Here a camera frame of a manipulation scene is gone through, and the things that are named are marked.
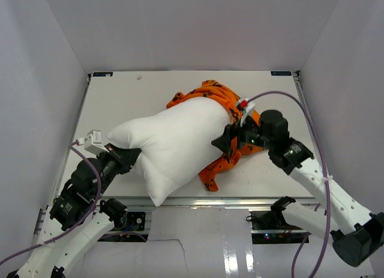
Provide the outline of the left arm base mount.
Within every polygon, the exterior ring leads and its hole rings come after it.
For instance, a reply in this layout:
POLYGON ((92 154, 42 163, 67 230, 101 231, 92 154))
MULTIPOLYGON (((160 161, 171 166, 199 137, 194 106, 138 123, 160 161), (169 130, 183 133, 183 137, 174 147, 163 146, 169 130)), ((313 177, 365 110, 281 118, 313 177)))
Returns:
POLYGON ((109 216, 113 222, 112 230, 103 234, 99 241, 102 242, 139 242, 147 241, 147 234, 140 232, 145 230, 145 212, 132 212, 115 198, 101 200, 100 212, 109 216))

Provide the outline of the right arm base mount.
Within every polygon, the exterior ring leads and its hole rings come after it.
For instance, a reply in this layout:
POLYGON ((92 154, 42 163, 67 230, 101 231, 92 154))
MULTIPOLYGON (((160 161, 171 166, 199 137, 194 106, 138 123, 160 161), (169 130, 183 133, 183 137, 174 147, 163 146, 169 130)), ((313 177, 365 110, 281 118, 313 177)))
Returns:
POLYGON ((283 211, 296 202, 295 199, 283 196, 277 202, 274 202, 269 211, 252 211, 245 219, 251 223, 254 231, 265 231, 266 240, 272 238, 286 238, 294 230, 301 230, 297 226, 290 225, 283 217, 283 211))

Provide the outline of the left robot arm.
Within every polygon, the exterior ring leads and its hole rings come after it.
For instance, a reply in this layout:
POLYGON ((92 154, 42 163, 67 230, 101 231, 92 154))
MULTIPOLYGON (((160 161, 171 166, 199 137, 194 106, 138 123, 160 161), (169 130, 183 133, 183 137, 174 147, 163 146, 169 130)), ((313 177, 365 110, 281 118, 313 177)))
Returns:
POLYGON ((8 276, 67 277, 100 238, 113 229, 125 229, 127 207, 101 196, 116 176, 131 170, 140 153, 139 148, 107 144, 94 158, 82 157, 46 215, 37 244, 26 249, 29 258, 8 276))

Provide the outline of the white pillow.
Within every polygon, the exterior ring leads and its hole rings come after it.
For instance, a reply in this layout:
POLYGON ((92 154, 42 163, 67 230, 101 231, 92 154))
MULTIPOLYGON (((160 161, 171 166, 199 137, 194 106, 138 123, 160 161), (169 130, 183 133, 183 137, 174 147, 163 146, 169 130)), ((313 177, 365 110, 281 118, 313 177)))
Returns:
POLYGON ((192 98, 156 115, 115 127, 108 140, 121 149, 141 150, 134 165, 159 207, 222 155, 211 142, 230 123, 228 111, 210 98, 192 98))

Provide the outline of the orange patterned pillowcase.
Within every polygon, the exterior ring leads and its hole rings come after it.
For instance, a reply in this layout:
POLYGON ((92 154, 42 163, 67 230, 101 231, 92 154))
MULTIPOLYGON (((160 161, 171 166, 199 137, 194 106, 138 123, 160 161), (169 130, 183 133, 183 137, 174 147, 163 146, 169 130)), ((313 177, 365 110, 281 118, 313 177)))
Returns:
MULTIPOLYGON (((233 92, 230 88, 217 82, 216 80, 203 81, 201 86, 183 94, 177 92, 173 99, 166 105, 167 108, 176 106, 189 99, 205 97, 215 100, 230 114, 231 121, 235 122, 242 118, 242 113, 235 106, 240 96, 233 92)), ((222 154, 219 159, 216 159, 206 168, 199 172, 199 178, 204 183, 207 190, 210 192, 218 191, 218 186, 215 182, 217 174, 228 171, 236 166, 242 156, 252 155, 263 151, 263 148, 251 144, 245 144, 241 149, 237 149, 237 140, 232 141, 230 153, 222 154)))

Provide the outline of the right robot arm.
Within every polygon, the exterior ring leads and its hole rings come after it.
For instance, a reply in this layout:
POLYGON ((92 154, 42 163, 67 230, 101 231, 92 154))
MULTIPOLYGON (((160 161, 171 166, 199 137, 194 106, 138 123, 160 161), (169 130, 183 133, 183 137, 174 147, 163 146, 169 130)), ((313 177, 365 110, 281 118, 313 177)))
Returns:
POLYGON ((283 196, 271 205, 264 222, 278 229, 297 226, 330 243, 336 254, 349 266, 358 267, 383 246, 383 213, 374 214, 342 189, 333 179, 325 178, 320 162, 301 142, 290 136, 288 122, 277 110, 262 112, 259 122, 246 117, 228 124, 221 136, 211 142, 225 154, 233 146, 246 144, 268 150, 273 164, 291 177, 325 207, 316 214, 295 199, 283 196))

